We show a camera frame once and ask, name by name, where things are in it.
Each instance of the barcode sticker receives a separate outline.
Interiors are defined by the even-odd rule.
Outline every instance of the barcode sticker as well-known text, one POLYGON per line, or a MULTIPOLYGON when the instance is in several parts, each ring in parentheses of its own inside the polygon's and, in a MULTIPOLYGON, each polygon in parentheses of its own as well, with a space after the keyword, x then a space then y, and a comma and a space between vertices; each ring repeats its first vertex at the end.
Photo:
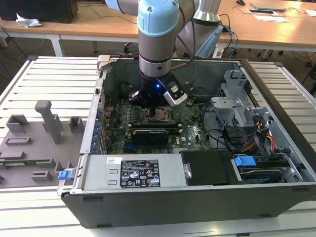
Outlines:
POLYGON ((123 157, 108 157, 107 164, 120 164, 123 157))

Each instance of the yellow wire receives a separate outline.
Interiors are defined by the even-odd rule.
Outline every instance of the yellow wire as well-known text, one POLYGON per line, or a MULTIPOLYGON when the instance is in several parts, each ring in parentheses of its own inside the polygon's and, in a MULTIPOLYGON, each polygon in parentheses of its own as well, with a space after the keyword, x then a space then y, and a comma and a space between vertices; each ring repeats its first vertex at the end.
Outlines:
POLYGON ((251 148, 253 148, 254 146, 256 146, 257 144, 254 142, 252 143, 250 146, 246 147, 244 150, 242 150, 241 152, 246 152, 248 150, 250 150, 251 148))
POLYGON ((271 151, 273 152, 273 139, 271 136, 267 136, 267 138, 269 138, 271 141, 271 151))

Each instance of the computer case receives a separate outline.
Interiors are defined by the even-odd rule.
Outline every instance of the computer case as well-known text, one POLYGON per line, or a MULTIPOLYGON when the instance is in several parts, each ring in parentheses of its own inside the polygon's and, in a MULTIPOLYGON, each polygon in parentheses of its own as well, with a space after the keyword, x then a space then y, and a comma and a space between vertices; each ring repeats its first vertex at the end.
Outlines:
POLYGON ((15 20, 18 13, 28 19, 71 23, 77 12, 76 0, 0 0, 2 20, 15 20))

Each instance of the warning label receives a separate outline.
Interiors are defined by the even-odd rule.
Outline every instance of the warning label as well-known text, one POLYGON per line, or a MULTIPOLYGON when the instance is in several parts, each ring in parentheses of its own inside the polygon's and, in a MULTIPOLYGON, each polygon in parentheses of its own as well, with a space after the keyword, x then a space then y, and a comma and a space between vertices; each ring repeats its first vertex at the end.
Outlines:
POLYGON ((122 188, 160 187, 158 160, 122 160, 120 186, 122 188))

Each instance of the aluminum workbench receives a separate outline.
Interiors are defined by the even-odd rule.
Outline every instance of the aluminum workbench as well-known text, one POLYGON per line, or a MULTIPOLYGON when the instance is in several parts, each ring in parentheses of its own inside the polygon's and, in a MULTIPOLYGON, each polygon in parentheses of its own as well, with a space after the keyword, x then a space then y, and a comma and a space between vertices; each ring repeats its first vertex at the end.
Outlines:
MULTIPOLYGON (((27 61, 0 96, 0 139, 12 114, 41 120, 37 100, 51 100, 60 120, 87 119, 96 75, 96 58, 39 57, 27 61)), ((283 67, 251 63, 285 111, 316 150, 316 100, 283 67)), ((256 91, 254 97, 261 106, 256 91)), ((56 193, 57 187, 0 189, 0 236, 251 236, 311 237, 316 235, 316 202, 300 203, 277 218, 215 221, 164 226, 85 229, 56 193)))

